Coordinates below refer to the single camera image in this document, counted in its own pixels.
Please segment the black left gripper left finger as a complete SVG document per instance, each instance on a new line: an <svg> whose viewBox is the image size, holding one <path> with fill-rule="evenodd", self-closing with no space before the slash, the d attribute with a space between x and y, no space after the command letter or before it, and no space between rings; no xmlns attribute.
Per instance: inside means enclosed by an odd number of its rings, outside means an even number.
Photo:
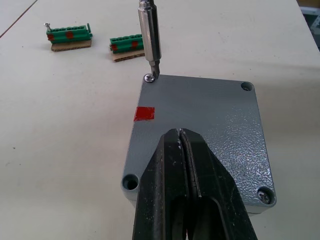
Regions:
<svg viewBox="0 0 320 240"><path fill-rule="evenodd" d="M198 197L186 129L163 134L144 170L137 195L134 240L185 240Z"/></svg>

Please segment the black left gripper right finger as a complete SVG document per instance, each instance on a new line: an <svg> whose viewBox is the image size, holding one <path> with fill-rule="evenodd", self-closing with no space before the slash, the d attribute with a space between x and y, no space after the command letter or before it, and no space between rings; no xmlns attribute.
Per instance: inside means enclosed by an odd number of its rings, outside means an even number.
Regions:
<svg viewBox="0 0 320 240"><path fill-rule="evenodd" d="M255 240L237 185L203 137L180 130L189 200L187 237L190 240Z"/></svg>

